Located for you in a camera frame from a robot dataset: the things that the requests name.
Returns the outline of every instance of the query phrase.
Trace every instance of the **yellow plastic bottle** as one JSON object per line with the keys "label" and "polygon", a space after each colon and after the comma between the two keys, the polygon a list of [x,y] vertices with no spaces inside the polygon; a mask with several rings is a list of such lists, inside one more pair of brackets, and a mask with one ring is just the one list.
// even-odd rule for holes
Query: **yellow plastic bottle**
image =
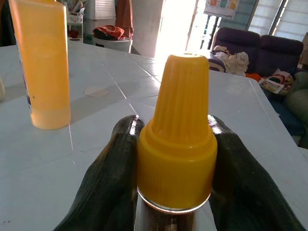
{"label": "yellow plastic bottle", "polygon": [[137,155],[139,194],[159,211],[194,211],[211,193],[217,142],[207,121],[208,85],[205,57],[169,56]]}
{"label": "yellow plastic bottle", "polygon": [[57,129],[71,118],[66,13],[55,0],[9,0],[31,120]]}

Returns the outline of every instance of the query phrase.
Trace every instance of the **tabletop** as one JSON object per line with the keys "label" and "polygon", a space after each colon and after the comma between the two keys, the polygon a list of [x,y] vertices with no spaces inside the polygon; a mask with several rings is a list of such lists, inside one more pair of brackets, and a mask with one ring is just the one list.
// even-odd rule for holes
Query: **tabletop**
{"label": "tabletop", "polygon": [[[16,46],[0,48],[6,89],[0,102],[2,231],[55,228],[115,123],[131,114],[147,123],[154,114],[163,63],[77,42],[69,42],[68,51],[72,120],[46,131],[31,124]],[[86,96],[88,87],[108,94]],[[308,229],[308,163],[257,82],[210,71],[209,113],[240,136]],[[216,230],[209,204],[201,210],[200,227]]]}

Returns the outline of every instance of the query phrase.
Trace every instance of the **purple sofa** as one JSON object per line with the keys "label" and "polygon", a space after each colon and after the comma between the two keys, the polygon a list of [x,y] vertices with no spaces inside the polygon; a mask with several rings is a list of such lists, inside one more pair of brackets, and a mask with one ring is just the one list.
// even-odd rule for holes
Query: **purple sofa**
{"label": "purple sofa", "polygon": [[[294,74],[303,50],[303,43],[297,40],[270,35],[260,37],[254,32],[226,27],[217,31],[213,47],[217,45],[227,47],[231,54],[246,52],[250,62],[247,72],[258,73],[262,77],[272,75],[278,68]],[[266,95],[289,133],[292,136],[303,136],[304,122],[283,104],[284,98],[279,99],[269,92]]]}

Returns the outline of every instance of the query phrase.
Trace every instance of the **circular mark on table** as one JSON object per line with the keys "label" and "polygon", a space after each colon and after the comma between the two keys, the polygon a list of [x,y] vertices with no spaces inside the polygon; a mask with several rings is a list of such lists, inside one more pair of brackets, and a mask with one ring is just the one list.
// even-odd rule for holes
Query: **circular mark on table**
{"label": "circular mark on table", "polygon": [[83,93],[90,97],[102,97],[108,94],[108,91],[100,86],[86,87]]}

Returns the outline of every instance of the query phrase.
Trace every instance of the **ribbed cap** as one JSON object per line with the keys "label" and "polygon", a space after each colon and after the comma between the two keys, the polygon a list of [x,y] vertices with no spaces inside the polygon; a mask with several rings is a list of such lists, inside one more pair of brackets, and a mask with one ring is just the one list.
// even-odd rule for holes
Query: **ribbed cap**
{"label": "ribbed cap", "polygon": [[210,194],[217,143],[207,123],[208,60],[169,56],[153,119],[138,143],[138,188],[158,207],[185,211]]}

